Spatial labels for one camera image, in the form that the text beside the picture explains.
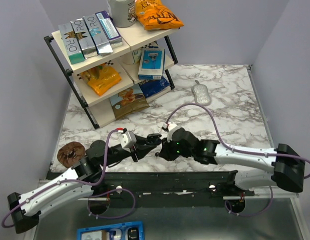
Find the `black earbud charging case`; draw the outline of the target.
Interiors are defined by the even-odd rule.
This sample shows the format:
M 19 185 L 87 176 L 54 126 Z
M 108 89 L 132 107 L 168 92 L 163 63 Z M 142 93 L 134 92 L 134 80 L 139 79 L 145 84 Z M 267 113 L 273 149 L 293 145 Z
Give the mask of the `black earbud charging case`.
M 162 142 L 161 137 L 162 137 L 162 135 L 159 133 L 149 134 L 146 137 L 146 144 L 151 145 L 151 146 L 158 146 Z

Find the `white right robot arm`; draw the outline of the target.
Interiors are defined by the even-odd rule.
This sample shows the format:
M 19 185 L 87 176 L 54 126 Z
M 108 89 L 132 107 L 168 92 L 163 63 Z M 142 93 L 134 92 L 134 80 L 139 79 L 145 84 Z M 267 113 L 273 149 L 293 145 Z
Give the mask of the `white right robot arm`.
M 303 191 L 305 163 L 298 154 L 284 154 L 284 150 L 292 151 L 285 144 L 269 149 L 223 145 L 217 140 L 198 139 L 184 128 L 176 127 L 162 140 L 158 156 L 167 161 L 184 157 L 203 165 L 250 167 L 250 171 L 237 173 L 225 183 L 225 191 L 231 196 L 263 186 L 277 186 L 291 193 L 300 193 Z

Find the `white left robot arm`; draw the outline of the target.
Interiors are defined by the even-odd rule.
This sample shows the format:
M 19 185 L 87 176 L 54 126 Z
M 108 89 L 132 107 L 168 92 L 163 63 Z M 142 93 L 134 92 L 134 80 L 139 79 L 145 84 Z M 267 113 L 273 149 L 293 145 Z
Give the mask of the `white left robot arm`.
M 14 192 L 8 195 L 10 211 L 2 220 L 2 227 L 8 228 L 5 221 L 7 217 L 11 217 L 11 227 L 16 233 L 25 233 L 39 223 L 44 213 L 70 199 L 79 199 L 80 194 L 85 197 L 101 197 L 106 190 L 102 181 L 109 165 L 129 157 L 137 162 L 162 142 L 162 135 L 159 133 L 141 137 L 125 128 L 117 128 L 110 133 L 120 134 L 120 144 L 110 147 L 109 136 L 105 141 L 94 141 L 84 157 L 57 178 L 28 193 Z

